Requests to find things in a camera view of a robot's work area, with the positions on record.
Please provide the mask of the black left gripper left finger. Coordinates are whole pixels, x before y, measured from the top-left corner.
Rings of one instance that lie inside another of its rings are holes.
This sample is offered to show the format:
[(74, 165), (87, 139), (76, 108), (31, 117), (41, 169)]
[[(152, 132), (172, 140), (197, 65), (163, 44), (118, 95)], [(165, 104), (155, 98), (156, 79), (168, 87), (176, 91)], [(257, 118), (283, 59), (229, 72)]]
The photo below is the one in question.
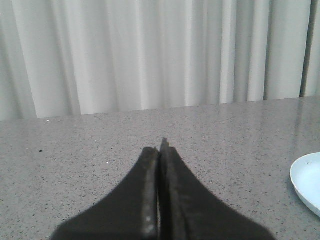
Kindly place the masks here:
[(159, 151), (145, 147), (126, 177), (100, 202), (62, 223), (53, 240), (156, 240)]

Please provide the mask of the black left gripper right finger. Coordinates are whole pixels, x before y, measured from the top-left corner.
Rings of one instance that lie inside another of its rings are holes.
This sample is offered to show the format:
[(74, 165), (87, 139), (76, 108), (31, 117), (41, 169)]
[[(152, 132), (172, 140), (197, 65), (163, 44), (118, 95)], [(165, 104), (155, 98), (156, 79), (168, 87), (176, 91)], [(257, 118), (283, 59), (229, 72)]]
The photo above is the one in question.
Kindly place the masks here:
[(166, 138), (159, 157), (162, 240), (272, 240), (272, 233), (212, 194)]

